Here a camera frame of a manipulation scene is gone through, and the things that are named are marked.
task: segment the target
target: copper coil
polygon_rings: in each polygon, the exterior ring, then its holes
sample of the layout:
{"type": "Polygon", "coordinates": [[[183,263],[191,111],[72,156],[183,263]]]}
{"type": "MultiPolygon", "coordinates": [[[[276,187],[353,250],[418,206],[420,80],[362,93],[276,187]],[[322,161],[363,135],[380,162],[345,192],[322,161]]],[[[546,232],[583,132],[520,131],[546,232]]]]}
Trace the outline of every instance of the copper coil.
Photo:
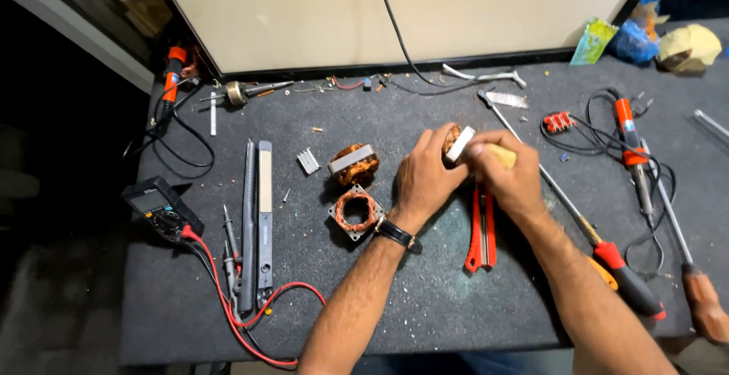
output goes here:
{"type": "Polygon", "coordinates": [[[357,193],[354,191],[348,191],[347,193],[342,194],[342,196],[337,200],[337,203],[334,205],[334,220],[339,224],[339,226],[344,231],[351,231],[354,233],[363,233],[367,231],[369,227],[372,226],[372,224],[377,221],[377,217],[375,217],[375,200],[369,196],[367,193],[357,193]],[[347,221],[344,220],[344,215],[342,214],[342,210],[344,209],[344,206],[352,199],[365,199],[367,200],[368,209],[369,209],[369,215],[368,219],[365,222],[362,222],[360,224],[349,224],[347,221]]]}
{"type": "MultiPolygon", "coordinates": [[[[352,153],[354,150],[359,149],[362,146],[365,146],[367,143],[360,143],[358,145],[351,145],[349,147],[345,147],[341,150],[341,152],[337,153],[336,156],[332,159],[332,161],[337,160],[338,158],[341,158],[343,156],[346,156],[350,153],[352,153]]],[[[377,153],[373,156],[369,156],[365,158],[364,160],[358,161],[357,163],[347,167],[346,169],[339,172],[337,175],[337,180],[339,181],[339,184],[346,186],[350,184],[362,184],[364,181],[372,179],[372,176],[375,175],[375,172],[377,172],[377,169],[380,168],[380,156],[377,155],[377,153]]]]}
{"type": "Polygon", "coordinates": [[[451,148],[453,148],[453,143],[456,142],[458,139],[458,136],[461,135],[461,127],[459,125],[455,125],[451,128],[451,131],[448,132],[448,134],[445,135],[445,143],[443,143],[443,157],[448,154],[448,152],[451,151],[451,148]]]}

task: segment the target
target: red wire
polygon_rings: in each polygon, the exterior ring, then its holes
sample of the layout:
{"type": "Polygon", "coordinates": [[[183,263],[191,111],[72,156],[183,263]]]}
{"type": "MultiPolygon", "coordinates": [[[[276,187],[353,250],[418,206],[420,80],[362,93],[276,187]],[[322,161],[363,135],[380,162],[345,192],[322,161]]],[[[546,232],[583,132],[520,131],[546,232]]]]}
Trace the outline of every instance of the red wire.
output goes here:
{"type": "Polygon", "coordinates": [[[365,83],[365,80],[364,79],[360,80],[359,82],[357,82],[353,85],[350,85],[350,86],[342,86],[339,84],[339,82],[337,82],[337,78],[332,76],[332,82],[334,82],[334,85],[336,87],[338,87],[339,89],[342,89],[343,91],[351,91],[352,89],[357,89],[360,86],[362,86],[365,83]]]}
{"type": "Polygon", "coordinates": [[[294,360],[294,361],[291,361],[291,362],[276,361],[276,360],[274,360],[272,358],[269,358],[269,357],[265,356],[264,354],[256,351],[253,347],[251,347],[246,342],[245,339],[243,339],[243,336],[241,335],[241,333],[238,332],[238,329],[235,326],[238,325],[238,326],[243,326],[244,327],[244,326],[250,325],[250,324],[254,323],[256,320],[258,320],[258,318],[261,316],[261,313],[266,310],[266,307],[269,305],[269,303],[276,297],[276,295],[278,294],[278,292],[281,291],[281,290],[283,290],[284,288],[287,288],[287,287],[305,287],[305,288],[308,288],[309,290],[314,291],[314,293],[319,297],[319,300],[322,301],[322,304],[326,304],[325,300],[323,299],[322,294],[319,291],[317,291],[316,288],[310,286],[309,284],[306,284],[305,282],[290,282],[290,283],[288,283],[286,285],[283,285],[283,286],[279,287],[278,290],[274,291],[273,294],[269,297],[268,301],[266,301],[266,304],[263,304],[263,308],[261,308],[261,310],[258,312],[258,314],[252,320],[250,320],[248,323],[243,323],[243,324],[236,323],[235,320],[233,319],[232,312],[230,311],[230,304],[226,304],[226,302],[225,302],[225,296],[223,295],[223,291],[220,289],[220,282],[218,281],[218,271],[215,268],[215,261],[213,260],[213,255],[210,253],[210,249],[208,249],[208,246],[205,245],[205,243],[203,242],[203,240],[197,234],[195,234],[193,232],[192,228],[190,228],[189,225],[186,225],[182,229],[182,237],[185,238],[185,239],[194,240],[194,241],[200,243],[201,246],[203,246],[203,249],[205,250],[205,254],[208,256],[208,260],[210,261],[210,265],[213,267],[212,270],[213,270],[213,275],[214,275],[214,279],[215,279],[215,286],[217,287],[217,290],[218,290],[218,296],[220,296],[220,304],[223,305],[223,311],[225,311],[225,317],[227,318],[228,324],[230,325],[230,329],[232,329],[232,332],[238,338],[238,341],[240,341],[240,343],[250,353],[252,353],[256,357],[259,357],[263,361],[268,362],[271,365],[278,365],[278,366],[293,366],[293,365],[296,365],[299,362],[298,360],[294,360]]]}

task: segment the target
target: left hand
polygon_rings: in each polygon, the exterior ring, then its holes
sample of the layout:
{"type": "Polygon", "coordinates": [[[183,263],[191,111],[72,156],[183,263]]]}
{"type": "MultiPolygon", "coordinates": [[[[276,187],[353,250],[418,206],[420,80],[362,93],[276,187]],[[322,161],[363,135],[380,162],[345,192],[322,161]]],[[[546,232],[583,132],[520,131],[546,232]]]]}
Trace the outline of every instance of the left hand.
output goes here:
{"type": "Polygon", "coordinates": [[[451,170],[443,166],[442,147],[453,126],[425,130],[397,171],[398,199],[388,219],[409,234],[420,231],[468,176],[465,164],[451,170]]]}

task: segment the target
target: hand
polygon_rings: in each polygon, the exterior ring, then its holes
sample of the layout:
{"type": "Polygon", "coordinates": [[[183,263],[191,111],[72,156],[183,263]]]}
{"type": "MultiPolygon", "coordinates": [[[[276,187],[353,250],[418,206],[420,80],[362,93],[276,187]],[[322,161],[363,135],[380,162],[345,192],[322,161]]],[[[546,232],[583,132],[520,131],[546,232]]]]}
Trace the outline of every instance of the hand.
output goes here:
{"type": "Polygon", "coordinates": [[[453,126],[448,123],[435,132],[425,130],[397,171],[398,199],[388,219],[409,234],[423,228],[468,176],[464,164],[451,170],[443,166],[442,147],[453,126]]]}
{"type": "Polygon", "coordinates": [[[476,174],[476,180],[486,184],[502,210],[517,225],[548,214],[540,189],[539,154],[509,131],[476,134],[461,157],[476,174]],[[494,143],[516,153],[514,167],[505,170],[484,143],[494,143]]]}

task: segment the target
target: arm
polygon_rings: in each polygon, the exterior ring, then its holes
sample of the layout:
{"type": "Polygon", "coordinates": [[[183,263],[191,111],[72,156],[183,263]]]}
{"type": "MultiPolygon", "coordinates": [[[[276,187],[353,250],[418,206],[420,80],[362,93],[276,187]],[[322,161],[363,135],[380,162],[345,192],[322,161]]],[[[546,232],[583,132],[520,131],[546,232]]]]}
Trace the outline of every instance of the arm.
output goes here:
{"type": "MultiPolygon", "coordinates": [[[[446,170],[441,160],[449,123],[426,130],[398,171],[398,202],[387,219],[416,234],[468,175],[465,165],[446,170]]],[[[327,301],[304,346],[298,372],[350,373],[360,359],[382,311],[405,248],[374,237],[327,301]]]]}
{"type": "Polygon", "coordinates": [[[635,314],[603,282],[564,229],[552,219],[540,190],[539,157],[507,131],[476,135],[466,161],[529,241],[549,281],[570,339],[609,373],[676,373],[635,314]],[[517,154],[504,170],[482,144],[497,143],[517,154]]]}

